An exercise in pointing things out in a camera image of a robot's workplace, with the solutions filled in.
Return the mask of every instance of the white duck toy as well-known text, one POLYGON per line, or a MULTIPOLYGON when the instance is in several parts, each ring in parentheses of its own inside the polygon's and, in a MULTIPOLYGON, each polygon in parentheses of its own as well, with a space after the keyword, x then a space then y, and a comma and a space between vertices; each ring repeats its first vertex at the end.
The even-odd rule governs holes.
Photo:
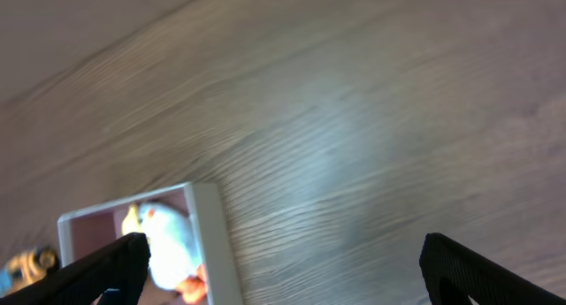
MULTIPOLYGON (((130 207, 128 215, 136 212, 138 229, 149 240, 149 270, 155 284, 164 290, 177 290, 186 303, 200 301, 208 288, 203 258, 189 219, 157 202, 143 203, 138 210, 130 207)), ((135 216, 126 216, 124 223, 134 219, 135 216)))

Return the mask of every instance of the brown wooden floor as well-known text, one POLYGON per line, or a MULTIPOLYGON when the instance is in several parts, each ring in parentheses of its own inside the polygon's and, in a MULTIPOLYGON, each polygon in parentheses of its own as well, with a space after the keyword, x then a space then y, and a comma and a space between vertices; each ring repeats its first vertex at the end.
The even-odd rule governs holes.
POLYGON ((566 296, 566 0, 194 0, 0 102, 0 256, 181 181, 247 304, 425 304, 442 232, 566 296))

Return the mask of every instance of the orange foot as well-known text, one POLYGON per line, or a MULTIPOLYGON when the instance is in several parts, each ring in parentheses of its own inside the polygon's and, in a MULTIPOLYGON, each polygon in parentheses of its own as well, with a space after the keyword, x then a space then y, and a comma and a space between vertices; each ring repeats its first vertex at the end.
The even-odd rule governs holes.
POLYGON ((196 304, 208 293, 206 272, 202 265, 199 266, 197 274, 197 278, 187 278, 175 287, 175 290, 181 293, 183 301, 185 301, 186 304, 196 304))

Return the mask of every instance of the toy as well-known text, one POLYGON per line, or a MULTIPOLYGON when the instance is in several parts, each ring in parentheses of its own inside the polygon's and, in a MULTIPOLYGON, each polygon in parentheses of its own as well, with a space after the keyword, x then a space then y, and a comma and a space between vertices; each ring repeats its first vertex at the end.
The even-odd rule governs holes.
POLYGON ((59 270, 57 252, 50 247, 35 248, 14 256, 0 270, 0 296, 12 294, 59 270))
POLYGON ((188 304, 200 301, 208 292, 207 279, 188 218, 158 202, 133 206, 122 222, 122 232, 135 230, 148 237, 149 270, 155 284, 181 293, 188 304))

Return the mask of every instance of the cardboard box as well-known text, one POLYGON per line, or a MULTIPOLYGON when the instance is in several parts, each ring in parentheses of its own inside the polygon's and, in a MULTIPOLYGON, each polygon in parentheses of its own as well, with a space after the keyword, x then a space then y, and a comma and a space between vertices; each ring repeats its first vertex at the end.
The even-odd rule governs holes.
POLYGON ((65 213, 57 223, 62 265, 66 266, 120 237, 128 206, 147 201, 166 203, 189 218, 208 274, 208 304, 242 305, 224 206, 212 184, 184 183, 65 213))

